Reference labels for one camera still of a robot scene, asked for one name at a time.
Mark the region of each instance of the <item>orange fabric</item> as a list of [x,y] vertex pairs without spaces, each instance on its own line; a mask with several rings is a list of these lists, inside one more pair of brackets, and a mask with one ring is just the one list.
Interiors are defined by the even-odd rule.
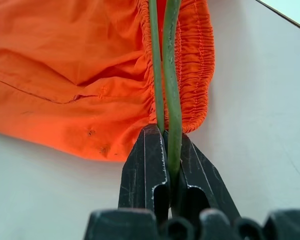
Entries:
[[[182,0],[175,43],[187,133],[214,72],[207,0]],[[0,0],[0,133],[124,161],[155,110],[148,0]]]

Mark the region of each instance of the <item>stitching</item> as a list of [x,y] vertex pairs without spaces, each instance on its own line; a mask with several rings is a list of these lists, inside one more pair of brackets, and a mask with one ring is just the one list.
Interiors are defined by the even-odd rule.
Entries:
[[101,88],[101,91],[100,91],[100,93],[99,93],[99,99],[102,99],[102,97],[104,96],[104,91],[105,91],[105,86],[103,86],[102,88]]
[[[151,71],[152,67],[152,50],[151,50],[151,30],[150,30],[150,16],[149,16],[149,0],[138,0],[137,1],[137,12],[140,17],[140,27],[142,32],[142,44],[144,48],[144,57],[147,61],[146,71],[144,75],[145,86],[150,88],[151,104],[155,102],[154,96],[154,75]],[[155,109],[149,109],[149,121],[153,114],[156,114]]]
[[181,80],[182,80],[182,42],[181,42],[181,27],[179,19],[176,22],[176,67],[177,67],[177,82],[178,82],[178,90],[180,92],[181,89]]
[[203,48],[204,48],[204,44],[203,44],[203,34],[202,34],[202,29],[201,29],[201,24],[200,24],[200,18],[199,18],[199,13],[198,13],[198,8],[197,8],[197,0],[194,1],[194,8],[195,8],[195,14],[196,14],[196,17],[197,17],[197,28],[198,28],[198,34],[199,34],[199,48],[198,48],[198,51],[199,51],[199,55],[200,55],[200,70],[199,70],[199,77],[197,78],[196,80],[196,83],[195,83],[195,89],[194,89],[194,108],[193,108],[193,111],[192,111],[192,115],[191,115],[191,118],[189,120],[189,122],[191,122],[194,117],[195,117],[195,112],[197,110],[197,104],[198,104],[198,97],[197,97],[197,89],[198,89],[198,84],[199,84],[199,81],[201,80],[202,78],[202,73],[204,71],[204,57],[203,57]]

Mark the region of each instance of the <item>white background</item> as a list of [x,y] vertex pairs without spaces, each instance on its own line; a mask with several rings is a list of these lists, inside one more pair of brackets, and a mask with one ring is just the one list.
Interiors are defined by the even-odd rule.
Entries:
[[[189,134],[239,212],[300,208],[300,29],[254,0],[210,0],[216,69]],[[79,240],[116,208],[123,163],[91,162],[0,135],[0,240]]]

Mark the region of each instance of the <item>seam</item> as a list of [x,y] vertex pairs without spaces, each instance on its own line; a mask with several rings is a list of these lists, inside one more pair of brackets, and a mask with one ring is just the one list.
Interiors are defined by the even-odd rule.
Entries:
[[176,48],[176,52],[177,52],[177,82],[178,82],[178,90],[180,93],[180,89],[181,89],[181,79],[182,79],[182,42],[181,42],[181,27],[180,27],[180,21],[179,19],[176,22],[176,31],[177,31],[177,48]]
[[120,100],[120,99],[126,99],[126,100],[134,99],[133,97],[127,97],[127,96],[104,95],[104,91],[106,90],[106,88],[103,87],[99,94],[94,94],[94,95],[75,94],[75,95],[73,95],[73,98],[71,100],[62,102],[62,101],[55,101],[55,100],[52,100],[52,99],[44,97],[44,96],[36,95],[36,94],[34,94],[30,91],[22,90],[22,89],[20,89],[16,86],[10,85],[9,83],[5,82],[4,78],[0,79],[0,83],[4,84],[4,85],[6,85],[10,88],[13,88],[13,89],[15,89],[15,90],[17,90],[21,93],[25,93],[25,94],[28,94],[28,95],[33,96],[35,98],[46,100],[48,102],[55,103],[55,104],[70,104],[70,103],[76,102],[76,101],[81,100],[81,99],[86,99],[86,98],[99,98],[101,100],[104,99],[104,98],[111,98],[111,99],[114,99],[114,100],[116,100],[116,99],[118,99],[118,100]]
[[[154,75],[151,70],[152,67],[152,44],[151,44],[151,30],[150,30],[150,13],[149,13],[149,0],[138,0],[137,1],[137,12],[140,17],[140,28],[142,32],[142,44],[144,48],[144,57],[147,62],[147,67],[144,75],[145,86],[150,89],[149,98],[151,99],[151,106],[155,103],[154,96]],[[155,116],[155,107],[150,107],[148,114],[148,121]]]
[[198,51],[199,51],[199,55],[200,55],[200,70],[199,70],[199,77],[197,78],[197,80],[195,82],[194,107],[193,107],[192,115],[191,115],[191,118],[190,118],[189,122],[191,122],[194,119],[195,113],[197,111],[197,105],[198,105],[197,89],[198,89],[199,81],[202,78],[202,73],[203,73],[204,66],[205,66],[204,65],[203,52],[202,52],[203,48],[204,48],[203,47],[203,34],[202,34],[202,28],[201,28],[201,24],[200,24],[200,18],[199,18],[197,3],[198,3],[198,0],[195,0],[194,1],[194,8],[195,8],[195,14],[196,14],[196,17],[197,17],[196,25],[197,25],[197,28],[198,28],[198,35],[199,35],[199,48],[198,48]]

